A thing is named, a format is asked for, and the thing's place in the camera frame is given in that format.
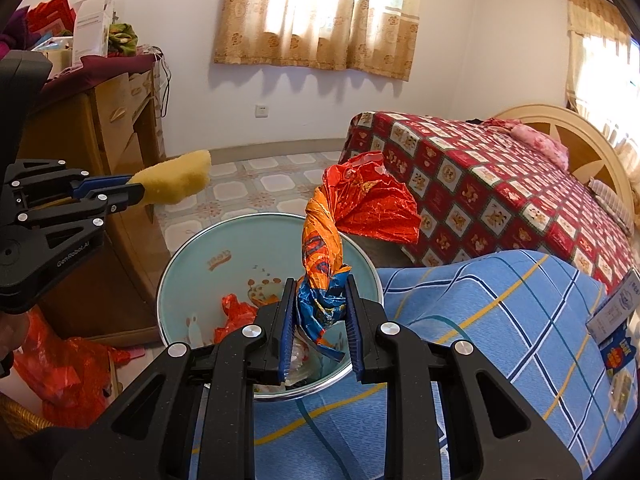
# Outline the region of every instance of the yellow stripe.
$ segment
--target yellow stripe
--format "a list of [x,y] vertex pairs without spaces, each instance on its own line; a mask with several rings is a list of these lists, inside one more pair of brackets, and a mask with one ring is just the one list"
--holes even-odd
[[[426,278],[429,274],[431,274],[431,272],[433,271],[433,269],[436,269],[437,267],[430,267],[429,270],[427,270],[427,272],[425,272],[421,277],[420,280],[418,280],[418,283],[421,283],[422,280],[424,278]],[[415,288],[412,288],[409,293],[407,295],[405,295],[404,298],[402,298],[402,301],[400,302],[400,305],[398,306],[398,310],[396,310],[396,315],[394,316],[394,320],[398,319],[398,316],[400,316],[400,313],[402,312],[402,309],[404,308],[404,304],[406,303],[406,300],[409,299],[409,296],[412,295],[414,293]]]
[[[602,287],[598,289],[598,296],[596,297],[596,301],[593,303],[593,305],[591,305],[589,312],[593,312],[594,309],[598,306],[601,296],[602,296]],[[544,420],[547,420],[549,415],[551,415],[551,412],[556,408],[556,406],[558,405],[558,402],[560,401],[560,397],[562,397],[562,394],[564,394],[564,391],[569,385],[569,380],[571,380],[571,375],[574,373],[578,359],[580,359],[582,352],[584,352],[584,349],[586,348],[587,343],[589,342],[589,338],[590,338],[589,334],[587,334],[584,337],[584,340],[582,341],[582,345],[580,346],[578,353],[575,355],[574,362],[571,364],[571,367],[569,368],[569,371],[567,372],[566,377],[564,378],[564,383],[562,383],[562,387],[558,390],[558,394],[554,397],[554,401],[551,403],[551,406],[549,406],[549,409],[546,410],[545,414],[542,416]]]
[[[351,404],[352,402],[358,402],[359,400],[366,399],[369,396],[379,392],[382,388],[386,386],[383,384],[376,384],[372,388],[369,388],[366,392],[362,392],[359,395],[354,397],[350,397],[349,399],[339,400],[338,402],[334,402],[333,404],[328,404],[326,406],[321,406],[320,408],[316,408],[312,412],[309,412],[309,416],[311,418],[316,418],[317,416],[323,415],[324,413],[330,412],[331,410],[335,410],[336,408],[341,408],[346,406],[347,404]],[[262,444],[268,444],[269,442],[273,442],[277,438],[286,435],[287,433],[291,433],[291,431],[300,428],[300,426],[304,426],[306,424],[304,418],[299,418],[298,420],[294,420],[291,424],[287,424],[284,428],[280,428],[273,433],[270,433],[262,438],[256,438],[254,440],[254,446],[261,446]]]
[[[542,258],[540,258],[535,265],[533,265],[533,267],[531,267],[527,272],[524,273],[524,275],[517,281],[515,282],[513,285],[511,285],[507,290],[505,290],[500,296],[498,296],[497,298],[495,298],[495,300],[493,300],[491,303],[489,303],[486,307],[484,307],[481,310],[478,310],[475,314],[473,314],[473,316],[467,318],[465,321],[463,321],[462,323],[460,323],[460,328],[461,329],[465,329],[466,327],[472,325],[473,323],[475,323],[476,321],[478,321],[478,319],[480,319],[482,316],[484,316],[484,314],[487,314],[489,311],[491,311],[493,308],[495,308],[496,305],[500,304],[501,301],[505,300],[505,298],[507,298],[508,296],[511,295],[511,293],[516,290],[520,285],[522,285],[525,280],[532,275],[535,270],[542,265],[542,263],[549,257],[548,254],[545,254]],[[457,330],[451,330],[450,332],[447,332],[444,336],[442,336],[440,339],[438,339],[436,341],[437,344],[441,345],[445,342],[447,342],[449,339],[451,339],[452,337],[455,337],[458,335],[458,331]]]
[[593,447],[591,448],[591,451],[587,455],[587,460],[585,460],[584,465],[582,466],[583,470],[586,469],[586,467],[589,465],[589,460],[591,460],[591,457],[593,456],[593,453],[596,451],[596,447],[598,447],[598,442],[600,441],[600,437],[602,436],[602,431],[604,430],[604,425],[607,423],[607,419],[609,418],[609,413],[611,413],[611,404],[609,405],[609,409],[607,410],[607,413],[604,416],[604,422],[602,423],[602,426],[600,427],[600,431],[598,432],[598,436],[596,437],[596,442],[595,442],[595,444],[593,444]]

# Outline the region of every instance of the striped pillow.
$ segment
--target striped pillow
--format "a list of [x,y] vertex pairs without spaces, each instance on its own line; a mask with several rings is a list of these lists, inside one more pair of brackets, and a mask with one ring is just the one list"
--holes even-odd
[[593,177],[589,180],[589,188],[594,194],[595,201],[614,219],[616,224],[631,238],[634,234],[634,214],[622,203],[607,184]]

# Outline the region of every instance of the metal rim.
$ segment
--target metal rim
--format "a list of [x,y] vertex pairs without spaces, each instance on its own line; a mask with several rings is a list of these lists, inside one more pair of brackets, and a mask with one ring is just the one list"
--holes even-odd
[[[173,343],[169,343],[169,341],[167,339],[167,336],[164,333],[164,326],[162,326],[161,323],[160,323],[160,301],[159,301],[160,291],[162,290],[162,286],[164,285],[164,279],[167,276],[168,269],[171,267],[172,263],[178,257],[178,255],[184,250],[184,248],[186,246],[188,246],[190,243],[192,243],[195,240],[197,240],[200,236],[204,235],[208,231],[212,230],[215,227],[218,227],[221,224],[224,224],[226,222],[231,222],[233,220],[238,220],[238,219],[241,219],[241,218],[247,218],[247,217],[250,217],[250,216],[289,216],[289,217],[292,217],[292,218],[299,218],[301,220],[304,220],[306,218],[304,216],[294,215],[292,213],[277,213],[277,212],[273,212],[273,213],[250,213],[248,215],[242,215],[242,216],[236,216],[234,218],[229,218],[227,220],[223,220],[222,222],[218,222],[217,224],[209,226],[209,227],[203,229],[202,231],[200,231],[198,234],[196,234],[193,237],[189,238],[185,243],[183,243],[180,246],[180,248],[177,251],[175,251],[175,254],[171,257],[171,259],[169,260],[169,263],[164,268],[164,271],[162,272],[162,278],[160,278],[160,282],[158,283],[158,288],[156,289],[156,319],[158,320],[158,328],[160,329],[160,339],[162,340],[162,344],[164,344],[165,347],[173,344]],[[380,300],[380,304],[382,306],[384,306],[382,282],[380,281],[380,277],[378,276],[378,272],[376,271],[376,267],[373,265],[373,262],[367,256],[367,254],[362,250],[362,248],[356,242],[351,240],[351,238],[349,238],[344,233],[340,233],[340,236],[344,240],[347,240],[348,243],[350,243],[360,253],[360,256],[362,256],[364,258],[364,260],[366,261],[367,265],[372,270],[373,277],[374,277],[374,280],[376,282],[376,288],[378,290],[378,298]],[[344,368],[338,368],[335,372],[333,372],[332,374],[330,374],[327,377],[325,377],[324,380],[318,381],[318,382],[313,383],[313,384],[308,384],[307,386],[302,386],[301,388],[296,388],[295,390],[289,390],[288,392],[282,392],[282,393],[276,393],[276,394],[255,393],[254,394],[254,399],[258,400],[259,402],[275,402],[277,400],[300,399],[301,397],[308,396],[309,394],[318,393],[321,390],[324,390],[325,388],[328,388],[329,386],[332,386],[333,384],[337,383],[338,381],[340,381],[341,379],[343,379],[347,375],[349,375],[351,373],[351,369],[352,369],[351,368],[351,361],[349,361],[347,363],[347,365],[345,365]]]

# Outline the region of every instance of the plastic container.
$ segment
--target plastic container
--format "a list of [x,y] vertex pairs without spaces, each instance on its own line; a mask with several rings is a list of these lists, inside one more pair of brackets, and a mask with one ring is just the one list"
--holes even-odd
[[[220,299],[234,293],[240,301],[282,294],[287,278],[304,270],[300,257],[301,216],[257,213],[220,222],[188,240],[169,261],[158,287],[158,325],[165,345],[210,344],[224,326]],[[382,284],[369,257],[342,235],[344,262],[352,267],[361,297],[382,304]],[[351,371],[349,349],[340,322],[325,339],[346,353],[340,363],[320,357],[321,379],[286,392],[256,393],[256,400],[290,400],[319,392]]]

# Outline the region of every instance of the drawer handle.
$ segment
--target drawer handle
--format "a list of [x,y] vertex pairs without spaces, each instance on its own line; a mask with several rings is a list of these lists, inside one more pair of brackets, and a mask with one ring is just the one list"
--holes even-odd
[[113,114],[111,114],[111,119],[110,122],[113,123],[115,121],[117,121],[118,119],[123,118],[125,115],[127,114],[127,109],[126,108],[118,108],[116,111],[114,111]]

